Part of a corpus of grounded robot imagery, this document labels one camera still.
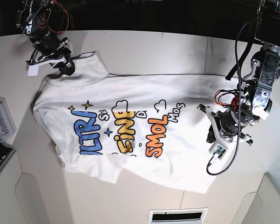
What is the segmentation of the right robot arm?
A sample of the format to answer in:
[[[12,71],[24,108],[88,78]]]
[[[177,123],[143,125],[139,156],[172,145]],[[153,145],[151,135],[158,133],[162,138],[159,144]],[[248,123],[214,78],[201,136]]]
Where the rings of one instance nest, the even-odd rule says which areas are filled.
[[[62,75],[70,76],[75,71],[75,64],[69,49],[70,41],[67,37],[59,39],[58,35],[67,31],[72,24],[70,14],[58,0],[24,0],[23,9],[18,10],[16,27],[26,35],[33,44],[34,50],[26,61],[28,76],[37,76],[42,65],[49,64],[58,69]],[[49,18],[59,9],[63,14],[60,28],[50,27]]]

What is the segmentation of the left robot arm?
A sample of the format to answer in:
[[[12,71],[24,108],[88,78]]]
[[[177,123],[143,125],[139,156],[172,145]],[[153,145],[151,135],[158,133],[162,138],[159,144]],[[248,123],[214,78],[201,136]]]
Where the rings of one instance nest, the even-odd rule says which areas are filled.
[[[214,102],[226,111],[210,112],[208,143],[218,139],[231,143],[238,136],[252,144],[251,137],[241,130],[265,120],[271,110],[270,95],[280,77],[280,0],[260,1],[251,23],[256,24],[254,39],[262,46],[251,59],[251,72],[239,78],[236,89],[214,94]]]

